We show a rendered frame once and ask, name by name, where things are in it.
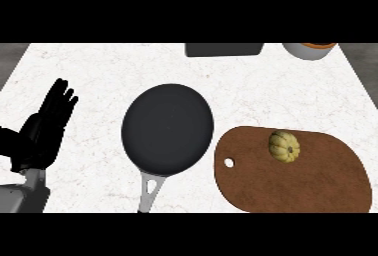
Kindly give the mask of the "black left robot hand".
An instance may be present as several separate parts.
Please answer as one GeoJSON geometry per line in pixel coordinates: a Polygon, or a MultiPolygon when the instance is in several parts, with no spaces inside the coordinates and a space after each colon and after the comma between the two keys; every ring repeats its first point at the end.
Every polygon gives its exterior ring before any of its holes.
{"type": "Polygon", "coordinates": [[[53,164],[76,102],[67,81],[57,79],[38,112],[28,117],[20,130],[0,126],[0,156],[10,158],[11,172],[45,169],[53,164]]]}

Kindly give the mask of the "dark grey frying pan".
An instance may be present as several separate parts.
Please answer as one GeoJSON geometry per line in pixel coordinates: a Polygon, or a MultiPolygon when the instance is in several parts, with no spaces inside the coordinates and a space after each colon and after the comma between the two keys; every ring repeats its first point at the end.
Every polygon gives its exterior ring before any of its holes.
{"type": "Polygon", "coordinates": [[[200,94],[180,84],[147,89],[124,116],[121,140],[141,174],[138,213],[147,213],[165,179],[190,168],[212,138],[214,118],[200,94]]]}

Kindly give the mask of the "yellow green squash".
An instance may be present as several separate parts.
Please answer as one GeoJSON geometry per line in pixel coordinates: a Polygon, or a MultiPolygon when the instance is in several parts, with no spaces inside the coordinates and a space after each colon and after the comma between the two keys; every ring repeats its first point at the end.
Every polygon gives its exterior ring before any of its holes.
{"type": "Polygon", "coordinates": [[[292,163],[299,156],[299,143],[295,136],[285,131],[274,131],[268,137],[268,152],[283,163],[292,163]]]}

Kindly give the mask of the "brown wooden cutting board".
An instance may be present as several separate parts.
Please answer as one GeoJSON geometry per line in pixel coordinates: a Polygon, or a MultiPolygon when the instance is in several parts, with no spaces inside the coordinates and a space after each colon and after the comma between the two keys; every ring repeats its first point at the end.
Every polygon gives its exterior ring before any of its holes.
{"type": "Polygon", "coordinates": [[[324,133],[292,131],[299,155],[282,163],[268,152],[271,133],[240,126],[218,140],[214,176],[228,203],[246,212],[367,212],[369,178],[347,144],[324,133]]]}

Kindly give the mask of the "dark grey box appliance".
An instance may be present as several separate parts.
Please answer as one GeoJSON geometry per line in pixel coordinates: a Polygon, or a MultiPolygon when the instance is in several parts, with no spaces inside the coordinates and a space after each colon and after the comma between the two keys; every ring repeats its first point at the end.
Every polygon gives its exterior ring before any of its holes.
{"type": "Polygon", "coordinates": [[[186,43],[187,57],[223,57],[258,55],[262,43],[186,43]]]}

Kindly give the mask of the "white pot with orange rim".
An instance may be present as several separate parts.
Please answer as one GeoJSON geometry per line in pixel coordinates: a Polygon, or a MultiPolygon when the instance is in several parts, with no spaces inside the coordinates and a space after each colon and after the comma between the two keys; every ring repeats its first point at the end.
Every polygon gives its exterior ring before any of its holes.
{"type": "Polygon", "coordinates": [[[320,60],[335,47],[335,43],[283,43],[292,56],[302,60],[320,60]]]}

